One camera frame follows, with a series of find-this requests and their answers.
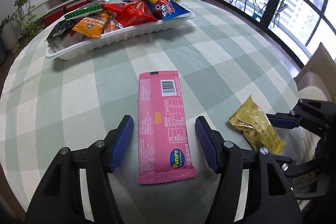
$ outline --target checkered tablecloth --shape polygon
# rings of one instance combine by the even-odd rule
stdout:
[[[178,29],[113,43],[77,58],[47,60],[40,33],[16,58],[0,100],[0,162],[23,208],[60,148],[86,148],[122,117],[134,134],[110,182],[128,223],[204,223],[219,175],[208,168],[194,131],[196,117],[241,148],[250,149],[228,117],[251,94],[266,113],[288,112],[297,88],[270,44],[233,14],[199,0],[182,0],[196,14]],[[193,165],[198,176],[157,185],[138,183],[138,77],[178,70]],[[298,158],[301,132],[278,130],[285,155]],[[81,172],[86,216],[93,220]],[[247,192],[244,172],[241,193]],[[236,218],[242,216],[240,202]]]

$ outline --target nutrition facts table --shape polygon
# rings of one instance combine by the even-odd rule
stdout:
[[[165,125],[168,128],[169,142],[187,142],[184,107],[182,99],[165,99]]]

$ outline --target potted plant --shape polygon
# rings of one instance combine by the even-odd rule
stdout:
[[[9,51],[13,51],[15,46],[19,43],[19,39],[15,32],[11,17],[8,16],[2,20],[0,32],[5,48]]]
[[[12,14],[12,20],[16,22],[23,41],[16,46],[16,54],[19,54],[25,46],[39,33],[40,26],[36,23],[36,15],[32,14],[35,5],[30,5],[31,0],[16,0],[16,11]]]
[[[16,54],[19,54],[41,30],[41,27],[35,20],[36,15],[33,15],[31,12],[35,6],[30,5],[30,1],[31,0],[16,0],[14,3],[16,11],[11,17],[7,16],[7,18],[1,22],[0,31],[5,47]],[[22,38],[21,43],[19,43],[12,21],[15,21],[20,31]]]

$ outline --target wooden floor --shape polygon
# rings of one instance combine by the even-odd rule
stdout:
[[[241,19],[242,21],[244,21],[247,25],[249,25],[252,29],[254,29],[256,32],[260,33],[270,44],[271,46],[274,48],[274,50],[277,52],[277,54],[280,56],[280,58],[282,59],[282,61],[285,63],[289,73],[291,74],[291,76],[294,78],[298,75],[298,73],[300,72],[300,67],[295,63],[295,61],[289,56],[289,54],[277,43],[275,42],[271,37],[269,37],[266,33],[264,33],[263,31],[261,31],[258,27],[256,27],[255,25],[253,25],[250,21],[248,21],[246,18],[240,16],[239,14],[233,12],[232,10],[230,10],[229,8],[213,1],[213,0],[202,0],[204,2],[207,2],[209,4],[212,4],[216,7],[219,7],[221,9],[224,9],[230,13],[232,13],[233,15],[235,15],[236,17],[238,17],[239,19]]]

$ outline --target red storage box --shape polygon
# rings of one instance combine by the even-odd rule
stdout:
[[[63,15],[64,15],[64,10],[63,8],[60,8],[56,10],[55,12],[53,12],[51,15],[44,17],[44,23],[46,26],[49,26],[51,23],[55,22]]]
[[[88,4],[87,0],[79,0],[74,3],[71,3],[66,6],[65,13],[71,12],[73,10],[76,10],[77,8],[82,7],[83,5]]]

